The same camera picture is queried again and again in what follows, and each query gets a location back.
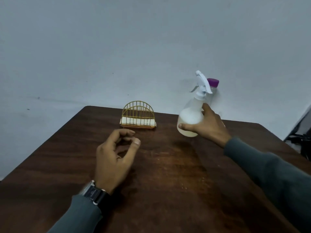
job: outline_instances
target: sleeve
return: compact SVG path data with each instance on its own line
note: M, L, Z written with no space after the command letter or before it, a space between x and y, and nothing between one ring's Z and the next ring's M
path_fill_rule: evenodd
M67 212L47 233L93 233L102 219L100 209L82 195L74 195Z
M311 176L277 155L262 153L238 138L228 141L224 153L262 188L299 231L310 232Z

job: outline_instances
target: hand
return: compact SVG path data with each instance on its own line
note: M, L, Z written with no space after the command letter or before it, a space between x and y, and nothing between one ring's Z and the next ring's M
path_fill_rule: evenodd
M178 127L185 131L198 133L200 136L211 140L220 147L224 148L226 143L231 139L224 123L218 114L210 108L208 104L203 104L204 118L197 124L181 123Z
M108 139L96 150L95 186L112 195L115 188L126 178L134 162L140 140L133 137L134 131L129 129L114 130ZM118 146L121 140L132 141L130 147ZM121 158L118 153L127 151Z

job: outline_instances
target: person's left arm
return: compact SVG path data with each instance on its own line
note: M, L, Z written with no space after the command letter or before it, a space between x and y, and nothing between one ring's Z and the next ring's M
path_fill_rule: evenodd
M112 195L115 188L126 178L140 146L140 140L129 129L117 129L96 151L95 187ZM121 140L131 141L131 145L118 146ZM127 151L121 158L118 153ZM92 233L102 219L105 203L96 205L91 198L74 195L68 211L47 233Z

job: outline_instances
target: wristwatch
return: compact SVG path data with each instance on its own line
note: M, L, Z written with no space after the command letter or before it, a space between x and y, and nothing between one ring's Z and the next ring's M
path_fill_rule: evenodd
M102 214L110 204L110 195L105 190L97 188L94 180L82 189L80 195L90 199L94 205L99 207Z

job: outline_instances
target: spray bottle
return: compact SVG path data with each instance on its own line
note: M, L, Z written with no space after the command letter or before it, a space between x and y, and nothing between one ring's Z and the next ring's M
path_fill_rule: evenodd
M205 101L206 93L212 94L208 80L206 79L204 74L202 74L199 70L196 71L196 79L197 79L197 86L191 92L194 92L197 88L199 89L194 95L194 98L192 99L191 103L181 111L177 121L177 130L187 137L195 137L197 136L197 133L179 129L178 125L180 123L196 124L201 122L203 120L201 108Z

